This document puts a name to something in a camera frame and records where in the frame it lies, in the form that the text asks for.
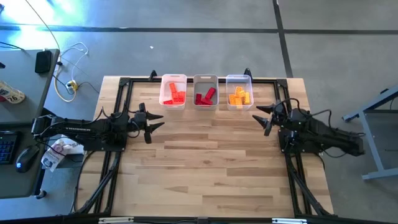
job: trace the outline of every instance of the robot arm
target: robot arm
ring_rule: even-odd
[[[106,118],[98,119],[102,113]],[[143,103],[139,105],[139,110],[133,113],[134,117],[130,119],[127,109],[110,116],[101,110],[94,121],[45,115],[33,120],[32,134],[37,140],[64,134],[84,145],[86,151],[122,151],[127,138],[130,137],[128,133],[143,130],[145,142],[150,144],[152,142],[150,134],[164,123],[148,125],[147,120],[159,119],[163,116],[149,113]]]
[[[284,142],[289,142],[300,152],[323,152],[331,147],[338,147],[352,156],[364,154],[363,142],[358,134],[333,129],[315,119],[308,111],[293,109],[287,112],[283,102],[270,106],[257,106],[257,109],[271,114],[271,119],[253,115],[265,129],[268,136],[273,125],[280,126]]]

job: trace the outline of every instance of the red object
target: red object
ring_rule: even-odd
[[[177,92],[177,88],[175,87],[174,83],[170,83],[169,86],[170,86],[170,90],[171,90],[172,93],[176,93]]]
[[[173,104],[173,101],[172,101],[172,100],[163,101],[163,104],[165,104],[165,105],[172,105],[172,104]]]
[[[209,91],[207,92],[207,94],[206,94],[206,96],[205,96],[205,99],[206,99],[206,100],[210,100],[211,97],[213,97],[213,95],[214,95],[215,93],[216,93],[216,89],[213,88],[213,87],[211,87],[211,88],[209,89]]]
[[[179,92],[177,92],[177,93],[178,93],[178,97],[179,97],[179,98],[185,99],[185,91],[179,91]]]
[[[197,93],[197,97],[195,98],[195,104],[201,105],[201,94]]]
[[[179,97],[180,96],[179,96],[178,92],[172,93],[172,98],[179,98]]]
[[[173,104],[181,105],[183,103],[184,103],[184,99],[183,98],[173,98]]]
[[[206,98],[201,99],[201,102],[204,105],[213,105],[213,102],[211,100],[207,100]]]

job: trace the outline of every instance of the concrete floor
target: concrete floor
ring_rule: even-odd
[[[0,25],[41,24],[24,1],[3,1]],[[276,29],[271,0],[222,1],[32,1],[50,25],[83,27],[194,27]],[[397,29],[398,2],[392,0],[279,0],[285,29]],[[26,49],[55,48],[49,32],[34,26],[0,32],[0,40]],[[75,70],[78,82],[90,81],[99,90],[104,75],[241,73],[255,77],[286,77],[278,34],[54,32],[61,49],[84,42],[90,49]],[[380,91],[398,84],[397,35],[287,34],[293,76],[304,78],[313,112],[332,109],[332,125],[361,131],[358,121],[340,118]],[[73,63],[81,53],[64,57]],[[69,81],[72,65],[60,79]],[[91,119],[98,94],[82,86],[72,103],[61,101],[50,87],[45,106],[59,116]],[[326,116],[319,116],[326,121]],[[331,151],[334,155],[339,150]],[[398,177],[362,181],[376,170],[370,153],[332,159],[323,156],[335,213],[341,217],[398,222]],[[41,217],[69,212],[77,169],[47,172],[42,200],[1,200],[0,219]]]

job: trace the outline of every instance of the clear plastic container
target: clear plastic container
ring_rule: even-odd
[[[197,93],[201,94],[204,98],[210,88],[215,88],[216,92],[211,97],[212,105],[197,105],[196,97]],[[216,75],[195,75],[193,77],[193,106],[196,110],[215,110],[217,109],[219,101],[218,91],[218,77]]]
[[[235,95],[236,88],[241,87],[245,92],[245,97],[242,99],[242,105],[234,105],[231,104],[229,100],[230,95]],[[245,104],[244,99],[250,99],[250,102]],[[254,102],[253,99],[253,90],[251,86],[251,78],[249,75],[227,75],[226,77],[226,99],[227,99],[227,107],[230,111],[246,111],[248,110]]]
[[[164,102],[173,100],[170,84],[174,83],[177,91],[184,91],[184,102],[180,105],[167,105]],[[184,74],[165,74],[160,84],[159,103],[167,110],[184,110],[187,101],[187,76]]]

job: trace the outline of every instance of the wooden tabletop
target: wooden tabletop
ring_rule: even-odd
[[[120,77],[104,77],[95,117],[104,107],[113,112]],[[288,78],[290,97],[309,109],[304,82]],[[220,83],[216,111],[193,108],[193,85],[187,87],[183,111],[159,105],[160,83],[135,83],[129,110],[144,102],[165,124],[152,135],[128,139],[116,184],[112,215],[164,217],[292,217],[292,200],[278,127],[264,136],[252,114],[267,116],[256,105],[275,102],[270,84],[253,84],[249,111],[228,111],[225,84]],[[87,161],[80,179],[78,207],[98,186],[104,152]],[[321,160],[303,155],[307,185],[323,207],[333,212]],[[104,200],[108,197],[105,190]],[[303,210],[302,194],[298,199]]]

